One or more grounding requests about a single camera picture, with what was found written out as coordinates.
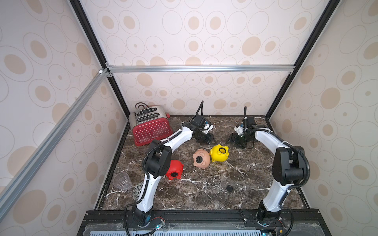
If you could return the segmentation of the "pink piggy bank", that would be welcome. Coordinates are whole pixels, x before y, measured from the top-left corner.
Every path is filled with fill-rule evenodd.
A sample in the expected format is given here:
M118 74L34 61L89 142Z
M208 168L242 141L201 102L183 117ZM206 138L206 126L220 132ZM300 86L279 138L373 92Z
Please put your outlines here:
M200 169L206 169L210 165L210 154L205 149L198 149L193 154L194 166Z

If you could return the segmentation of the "yellow piggy bank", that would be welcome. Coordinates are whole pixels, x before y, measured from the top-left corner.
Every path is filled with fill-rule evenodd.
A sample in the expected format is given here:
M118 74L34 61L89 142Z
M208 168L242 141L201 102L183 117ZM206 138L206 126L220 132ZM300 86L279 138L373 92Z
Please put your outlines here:
M229 158L229 147L216 145L210 150L210 156L212 158L212 162L224 162Z

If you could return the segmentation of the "red piggy bank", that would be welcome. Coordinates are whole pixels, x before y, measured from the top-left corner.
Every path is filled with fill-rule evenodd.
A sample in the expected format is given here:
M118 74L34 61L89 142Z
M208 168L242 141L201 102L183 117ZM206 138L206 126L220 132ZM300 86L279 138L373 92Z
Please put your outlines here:
M171 160L170 167L169 167L169 169L168 169L168 171L165 175L168 177L168 179L170 181L173 180L173 179L180 180L181 177L182 177L183 170L184 170L184 165L182 164L182 162L180 162L179 160ZM178 173L177 178L171 177L171 173L173 173L173 172Z

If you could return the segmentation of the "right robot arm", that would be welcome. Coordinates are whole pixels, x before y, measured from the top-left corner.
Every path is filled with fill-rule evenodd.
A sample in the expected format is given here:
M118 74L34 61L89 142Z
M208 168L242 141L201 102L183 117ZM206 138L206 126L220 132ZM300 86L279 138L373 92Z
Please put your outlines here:
M303 148L284 141L269 128L257 125L252 117L243 118L242 124L234 128L227 143L247 148L248 143L254 141L259 141L274 154L274 180L267 196L260 202L257 213L257 220L263 222L279 217L287 195L293 188L305 185L311 171Z

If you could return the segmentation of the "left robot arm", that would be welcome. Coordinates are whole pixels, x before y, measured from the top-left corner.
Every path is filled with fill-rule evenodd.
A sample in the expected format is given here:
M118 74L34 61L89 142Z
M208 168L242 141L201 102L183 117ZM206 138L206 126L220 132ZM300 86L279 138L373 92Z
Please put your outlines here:
M210 131L212 123L204 116L196 114L171 136L162 140L153 140L144 157L141 167L144 172L144 183L138 200L127 205L132 207L133 220L139 226L147 226L151 220L154 196L158 184L168 173L172 153L183 143L194 138L199 143L211 143L214 139Z

